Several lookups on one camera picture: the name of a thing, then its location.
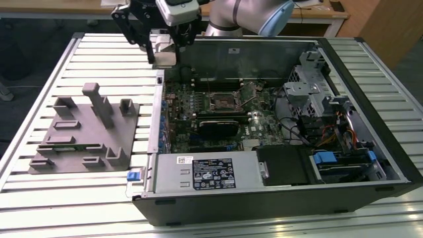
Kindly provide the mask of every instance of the power supply label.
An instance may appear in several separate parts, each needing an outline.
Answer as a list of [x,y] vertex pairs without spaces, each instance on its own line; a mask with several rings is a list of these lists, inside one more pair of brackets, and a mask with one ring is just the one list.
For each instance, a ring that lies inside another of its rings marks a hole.
[[232,159],[192,161],[193,189],[236,188]]

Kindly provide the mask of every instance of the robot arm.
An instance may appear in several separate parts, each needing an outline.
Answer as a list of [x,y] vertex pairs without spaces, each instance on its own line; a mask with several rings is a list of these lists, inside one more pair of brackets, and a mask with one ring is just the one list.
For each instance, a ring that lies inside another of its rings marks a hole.
[[[148,63],[154,63],[149,41],[152,29],[165,29],[173,40],[176,63],[180,48],[193,44],[200,29],[200,5],[209,0],[128,0],[118,5],[112,18],[130,44],[146,52]],[[260,36],[274,36],[284,28],[292,14],[292,0],[216,0],[210,9],[208,36],[241,36],[240,27]],[[134,28],[129,13],[140,21]]]
[[[129,0],[112,11],[112,18],[130,44],[137,44],[146,52],[148,63],[154,63],[153,49],[149,41],[152,29],[165,29],[173,40],[176,62],[178,48],[190,45],[200,27],[200,3],[208,0]],[[140,27],[129,22],[129,13],[140,21]]]

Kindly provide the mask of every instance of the wooden desk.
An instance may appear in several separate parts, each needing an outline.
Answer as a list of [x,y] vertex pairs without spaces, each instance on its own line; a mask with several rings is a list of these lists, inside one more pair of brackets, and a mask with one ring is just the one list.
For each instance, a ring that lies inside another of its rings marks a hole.
[[[0,0],[0,18],[49,19],[110,19],[110,9],[100,7],[101,0]],[[201,6],[204,21],[208,21],[210,4]],[[326,24],[325,37],[334,37],[344,20],[345,12],[336,12],[324,0],[320,6],[294,9],[288,23]]]

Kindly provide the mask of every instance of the black computer side panel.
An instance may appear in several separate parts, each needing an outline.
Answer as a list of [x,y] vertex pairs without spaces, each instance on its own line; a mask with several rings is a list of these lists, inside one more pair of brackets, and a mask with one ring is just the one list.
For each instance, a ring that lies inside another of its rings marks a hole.
[[153,226],[174,226],[352,212],[412,186],[360,186],[164,199],[133,197],[132,203]]

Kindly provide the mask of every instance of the floor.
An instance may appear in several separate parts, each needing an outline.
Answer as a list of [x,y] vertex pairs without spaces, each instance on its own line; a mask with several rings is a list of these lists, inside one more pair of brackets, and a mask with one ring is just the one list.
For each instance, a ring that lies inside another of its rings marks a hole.
[[[118,29],[112,21],[98,21],[96,26],[87,26],[83,20],[13,19],[0,22],[0,36],[3,32],[15,39],[21,51],[29,59],[31,72],[18,81],[9,81],[0,77],[0,82],[10,87],[9,90],[14,94],[10,102],[0,101],[0,112],[6,115],[0,117],[0,157],[18,130],[73,32],[118,33]],[[421,65],[423,41],[418,41],[393,73],[420,103],[423,103]]]

